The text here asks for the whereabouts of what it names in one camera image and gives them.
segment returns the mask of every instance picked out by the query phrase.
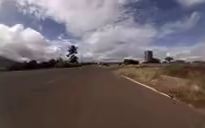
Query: dry grass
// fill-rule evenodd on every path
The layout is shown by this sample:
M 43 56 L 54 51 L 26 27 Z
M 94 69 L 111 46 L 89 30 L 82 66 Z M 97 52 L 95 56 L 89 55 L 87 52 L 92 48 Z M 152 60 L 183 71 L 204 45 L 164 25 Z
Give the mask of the dry grass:
M 205 67 L 171 65 L 159 68 L 124 67 L 118 73 L 144 82 L 197 108 L 205 109 Z

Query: bush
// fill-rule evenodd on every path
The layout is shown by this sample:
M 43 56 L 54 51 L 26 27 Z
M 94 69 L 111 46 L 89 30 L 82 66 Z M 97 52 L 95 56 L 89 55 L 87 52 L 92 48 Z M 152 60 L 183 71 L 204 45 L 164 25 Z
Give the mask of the bush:
M 125 59 L 123 63 L 124 63 L 124 64 L 127 64 L 127 65 L 128 65 L 128 64 L 137 65 L 137 64 L 139 64 L 139 61 L 133 60 L 133 59 Z

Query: building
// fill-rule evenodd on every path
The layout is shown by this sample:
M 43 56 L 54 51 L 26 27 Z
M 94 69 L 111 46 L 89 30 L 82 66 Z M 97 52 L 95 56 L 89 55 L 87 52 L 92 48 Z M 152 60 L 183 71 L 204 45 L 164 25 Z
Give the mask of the building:
M 145 51 L 145 62 L 153 61 L 153 51 Z

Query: tree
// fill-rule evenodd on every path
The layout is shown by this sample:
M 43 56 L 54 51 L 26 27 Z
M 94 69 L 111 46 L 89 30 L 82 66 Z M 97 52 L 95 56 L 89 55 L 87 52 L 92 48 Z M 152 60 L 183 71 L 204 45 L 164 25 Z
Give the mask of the tree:
M 78 53 L 77 50 L 78 48 L 74 45 L 69 47 L 67 57 L 69 57 L 70 63 L 78 63 L 78 57 L 76 56 L 76 54 Z
M 174 60 L 174 58 L 173 58 L 173 57 L 166 57 L 165 60 L 166 60 L 168 63 L 170 63 L 172 60 Z

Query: road edge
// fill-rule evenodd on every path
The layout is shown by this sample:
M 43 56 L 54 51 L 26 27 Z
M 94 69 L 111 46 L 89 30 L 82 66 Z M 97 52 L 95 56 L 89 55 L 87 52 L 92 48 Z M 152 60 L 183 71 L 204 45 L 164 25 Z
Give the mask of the road edge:
M 175 98 L 172 98 L 171 96 L 169 96 L 169 95 L 166 94 L 166 93 L 160 92 L 160 91 L 158 91 L 157 89 L 155 89 L 155 88 L 153 88 L 153 87 L 150 87 L 150 86 L 148 86 L 148 85 L 146 85 L 146 84 L 140 83 L 139 81 L 136 81 L 136 80 L 134 80 L 134 79 L 132 79 L 132 78 L 130 78 L 130 77 L 127 77 L 127 76 L 124 76 L 124 75 L 121 75 L 121 77 L 124 78 L 124 79 L 126 79 L 126 80 L 129 80 L 129 81 L 131 81 L 131 82 L 133 82 L 133 83 L 135 83 L 135 84 L 138 84 L 138 85 L 140 85 L 140 86 L 143 86 L 143 87 L 145 87 L 145 88 L 147 88 L 147 89 L 149 89 L 149 90 L 151 90 L 151 91 L 153 91 L 153 92 L 155 92 L 155 93 L 158 93 L 158 94 L 160 94 L 160 95 L 162 95 L 162 96 L 165 96 L 165 97 L 167 97 L 167 98 L 169 98 L 169 99 L 171 99 L 171 100 L 174 100 L 175 102 L 178 102 L 178 103 L 181 103 L 181 104 L 185 104 L 185 105 L 187 105 L 188 107 L 190 107 L 190 108 L 192 108 L 192 109 L 194 109 L 194 110 L 201 111 L 203 114 L 204 114 L 204 112 L 205 112 L 205 110 L 197 109 L 197 108 L 195 108 L 195 107 L 194 107 L 193 105 L 191 105 L 191 104 L 187 104 L 187 103 L 181 102 L 181 101 L 179 101 L 179 100 L 177 100 L 177 99 L 175 99 Z

